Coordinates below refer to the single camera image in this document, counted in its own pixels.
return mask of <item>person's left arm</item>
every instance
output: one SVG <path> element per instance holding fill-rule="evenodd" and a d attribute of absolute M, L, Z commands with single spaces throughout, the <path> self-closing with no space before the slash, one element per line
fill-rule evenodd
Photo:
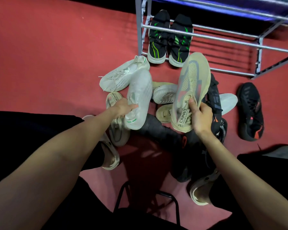
<path fill-rule="evenodd" d="M 74 187 L 111 121 L 136 107 L 120 99 L 100 115 L 44 143 L 4 178 L 0 182 L 0 229 L 40 229 Z"/>

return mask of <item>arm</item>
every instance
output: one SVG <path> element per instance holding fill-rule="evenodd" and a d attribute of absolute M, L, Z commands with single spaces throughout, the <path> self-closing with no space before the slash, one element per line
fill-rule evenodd
<path fill-rule="evenodd" d="M 125 98 L 40 146 L 0 182 L 0 229 L 40 229 L 74 187 L 111 121 L 137 105 Z"/>
<path fill-rule="evenodd" d="M 193 99 L 192 125 L 254 229 L 288 229 L 288 200 L 243 165 L 211 132 L 211 108 Z"/>

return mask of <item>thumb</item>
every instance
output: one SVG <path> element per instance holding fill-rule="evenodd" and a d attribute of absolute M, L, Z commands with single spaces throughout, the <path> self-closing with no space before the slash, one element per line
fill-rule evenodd
<path fill-rule="evenodd" d="M 194 98 L 192 98 L 192 97 L 189 99 L 189 107 L 192 110 L 192 112 L 197 112 L 199 110 L 196 102 L 194 101 Z"/>
<path fill-rule="evenodd" d="M 131 108 L 131 110 L 139 107 L 138 104 L 130 104 L 130 105 L 128 105 L 128 106 Z"/>

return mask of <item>floor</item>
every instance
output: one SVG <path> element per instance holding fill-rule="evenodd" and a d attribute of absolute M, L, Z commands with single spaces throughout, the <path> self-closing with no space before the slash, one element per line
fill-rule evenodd
<path fill-rule="evenodd" d="M 101 113 L 108 93 L 99 87 L 98 76 L 135 56 L 135 22 L 133 14 L 67 0 L 0 0 L 0 110 L 76 116 Z M 277 33 L 276 38 L 264 43 L 288 48 L 288 29 Z M 254 69 L 256 50 L 248 46 L 193 38 L 191 51 L 205 54 L 211 67 L 245 72 Z M 264 50 L 263 68 L 286 56 Z M 154 81 L 173 83 L 180 74 L 167 62 L 151 66 L 150 72 Z M 220 93 L 235 93 L 239 84 L 250 81 L 228 74 L 214 75 Z M 237 110 L 226 114 L 228 134 L 224 144 L 234 155 L 288 144 L 288 64 L 251 82 L 261 94 L 265 132 L 257 142 L 244 141 L 236 131 Z M 126 96 L 127 89 L 121 93 Z M 151 104 L 150 113 L 154 110 Z M 169 174 L 171 157 L 156 143 L 132 136 L 118 151 L 123 163 L 116 170 L 98 168 L 81 173 L 110 210 L 120 187 L 130 180 L 139 185 L 142 199 L 149 203 L 153 198 L 146 195 L 148 188 L 172 193 L 186 228 L 207 229 L 230 215 L 212 205 L 195 205 L 186 192 L 187 183 L 178 183 Z M 124 197 L 122 205 L 127 203 Z M 172 204 L 158 214 L 175 222 Z"/>

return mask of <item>shoe rack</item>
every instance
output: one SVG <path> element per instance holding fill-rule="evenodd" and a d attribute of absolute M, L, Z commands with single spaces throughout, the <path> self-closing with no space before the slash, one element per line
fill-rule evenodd
<path fill-rule="evenodd" d="M 151 15 L 152 0 L 135 0 L 135 10 L 136 10 L 136 16 L 137 16 L 136 19 L 137 19 L 137 36 L 138 36 L 138 55 L 147 55 L 147 52 L 143 52 L 143 43 L 145 40 L 146 30 L 152 29 L 152 30 L 166 31 L 169 33 L 184 34 L 184 35 L 189 35 L 189 36 L 193 36 L 193 37 L 208 38 L 211 40 L 242 44 L 242 45 L 247 45 L 247 46 L 257 48 L 257 62 L 256 62 L 256 69 L 255 69 L 254 73 L 243 73 L 243 72 L 238 72 L 238 71 L 231 71 L 231 70 L 224 70 L 224 69 L 217 69 L 217 68 L 210 68 L 211 71 L 229 73 L 229 74 L 235 74 L 235 75 L 242 75 L 242 76 L 250 77 L 251 79 L 255 79 L 257 77 L 260 77 L 260 76 L 262 76 L 268 72 L 271 72 L 272 70 L 277 69 L 277 68 L 283 66 L 284 64 L 288 63 L 288 57 L 286 57 L 285 59 L 279 61 L 278 63 L 276 63 L 276 64 L 274 64 L 274 65 L 272 65 L 266 69 L 261 70 L 262 50 L 263 49 L 281 51 L 281 52 L 288 53 L 287 49 L 265 46 L 263 44 L 264 38 L 268 34 L 270 34 L 273 30 L 275 30 L 278 26 L 280 26 L 284 22 L 288 23 L 288 15 L 287 16 L 273 15 L 273 14 L 268 14 L 268 13 L 263 13 L 263 12 L 250 11 L 250 10 L 246 10 L 246 9 L 242 9 L 242 8 L 228 7 L 228 6 L 221 5 L 221 4 L 213 4 L 213 3 L 209 3 L 209 2 L 205 2 L 205 1 L 199 1 L 199 0 L 177 0 L 177 1 L 189 2 L 189 3 L 200 4 L 200 5 L 210 6 L 210 7 L 217 7 L 217 8 L 222 8 L 222 9 L 226 9 L 226 10 L 237 11 L 237 12 L 242 12 L 242 13 L 247 13 L 247 14 L 252 14 L 252 15 L 269 17 L 269 18 L 275 19 L 275 21 L 272 24 L 272 26 L 270 26 L 268 29 L 266 29 L 260 35 L 249 35 L 249 34 L 244 34 L 244 33 L 240 33 L 240 32 L 227 31 L 227 30 L 223 30 L 223 29 L 217 29 L 217 28 L 213 28 L 213 27 L 207 27 L 207 26 L 201 26 L 201 25 L 193 24 L 193 27 L 241 35 L 241 36 L 248 37 L 248 38 L 250 38 L 250 40 L 253 41 L 253 43 L 243 42 L 243 41 L 231 40 L 231 39 L 227 39 L 227 38 L 220 38 L 220 37 L 214 37 L 214 36 L 209 36 L 209 35 L 178 31 L 178 30 L 156 27 L 156 26 L 150 26 L 150 20 L 151 20 L 151 18 L 154 17 Z M 283 1 L 280 1 L 280 0 L 257 0 L 257 1 L 260 1 L 261 4 L 269 3 L 269 4 L 274 4 L 274 5 L 284 5 L 284 6 L 288 7 L 288 0 L 283 0 Z M 143 24 L 143 14 L 146 10 L 146 3 L 147 3 L 147 18 L 146 18 L 145 24 Z"/>

